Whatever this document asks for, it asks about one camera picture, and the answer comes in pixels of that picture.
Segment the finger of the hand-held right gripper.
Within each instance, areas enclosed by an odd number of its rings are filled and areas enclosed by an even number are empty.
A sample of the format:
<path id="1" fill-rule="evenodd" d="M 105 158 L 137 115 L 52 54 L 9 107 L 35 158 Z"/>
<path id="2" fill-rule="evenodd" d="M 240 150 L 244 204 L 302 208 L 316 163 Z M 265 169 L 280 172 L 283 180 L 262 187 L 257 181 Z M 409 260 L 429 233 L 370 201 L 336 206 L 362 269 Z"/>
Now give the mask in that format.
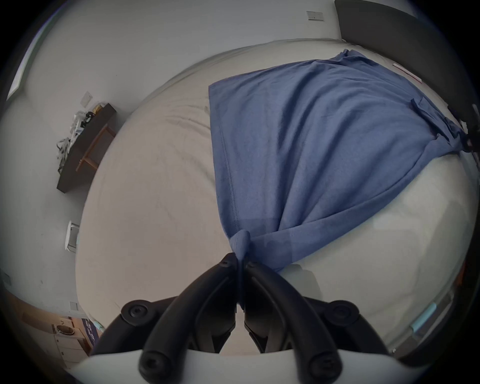
<path id="1" fill-rule="evenodd" d="M 476 104 L 472 105 L 475 114 L 475 122 L 467 125 L 467 134 L 463 143 L 463 151 L 466 153 L 480 153 L 480 113 Z"/>

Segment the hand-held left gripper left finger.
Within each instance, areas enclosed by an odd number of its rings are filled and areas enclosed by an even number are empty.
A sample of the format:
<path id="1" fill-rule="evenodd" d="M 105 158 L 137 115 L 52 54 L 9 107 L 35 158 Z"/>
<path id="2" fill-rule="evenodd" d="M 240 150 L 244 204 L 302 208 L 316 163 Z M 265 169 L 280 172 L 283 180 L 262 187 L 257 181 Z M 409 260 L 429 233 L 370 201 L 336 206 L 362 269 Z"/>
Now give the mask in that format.
<path id="1" fill-rule="evenodd" d="M 92 356 L 141 351 L 138 371 L 151 384 L 180 379 L 188 349 L 219 353 L 236 326 L 238 260 L 228 253 L 177 297 L 130 301 Z"/>

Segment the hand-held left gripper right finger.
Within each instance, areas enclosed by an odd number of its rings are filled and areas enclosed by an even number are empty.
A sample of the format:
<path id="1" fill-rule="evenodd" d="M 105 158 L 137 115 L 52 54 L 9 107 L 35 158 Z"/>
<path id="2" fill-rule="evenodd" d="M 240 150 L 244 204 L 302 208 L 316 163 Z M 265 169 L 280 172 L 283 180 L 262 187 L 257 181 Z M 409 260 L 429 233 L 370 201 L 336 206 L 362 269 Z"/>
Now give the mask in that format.
<path id="1" fill-rule="evenodd" d="M 269 267 L 243 269 L 245 327 L 261 353 L 292 350 L 303 384 L 331 384 L 344 364 L 339 350 L 389 356 L 358 307 L 346 300 L 303 297 Z"/>

